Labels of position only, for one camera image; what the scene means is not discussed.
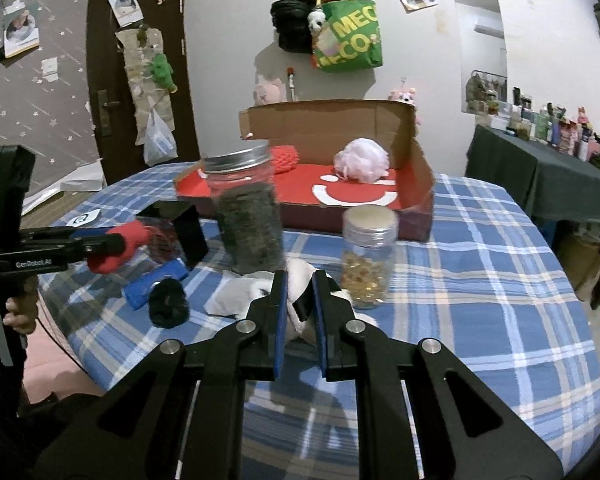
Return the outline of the person's left hand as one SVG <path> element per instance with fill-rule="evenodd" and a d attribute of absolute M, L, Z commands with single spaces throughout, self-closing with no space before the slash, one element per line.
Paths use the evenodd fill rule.
<path fill-rule="evenodd" d="M 23 283 L 20 297 L 8 298 L 5 302 L 6 314 L 0 321 L 17 333 L 29 336 L 35 331 L 38 318 L 38 278 L 31 276 Z"/>

